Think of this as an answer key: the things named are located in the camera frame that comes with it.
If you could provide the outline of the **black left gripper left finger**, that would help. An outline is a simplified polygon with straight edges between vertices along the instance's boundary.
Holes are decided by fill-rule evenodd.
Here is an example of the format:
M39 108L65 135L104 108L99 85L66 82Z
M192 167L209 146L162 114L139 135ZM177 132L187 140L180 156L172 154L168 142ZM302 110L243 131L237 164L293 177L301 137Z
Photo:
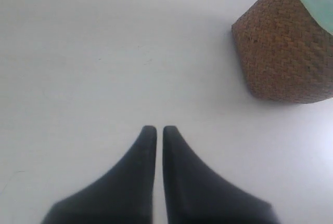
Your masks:
M152 223L157 130L136 141L101 178L55 203L43 223Z

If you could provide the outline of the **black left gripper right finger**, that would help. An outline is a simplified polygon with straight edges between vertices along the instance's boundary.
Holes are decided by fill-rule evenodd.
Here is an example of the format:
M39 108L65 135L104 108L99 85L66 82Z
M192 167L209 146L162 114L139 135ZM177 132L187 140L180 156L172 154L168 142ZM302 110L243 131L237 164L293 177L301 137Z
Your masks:
M169 223L280 222L271 204L206 165L175 126L163 129L162 164Z

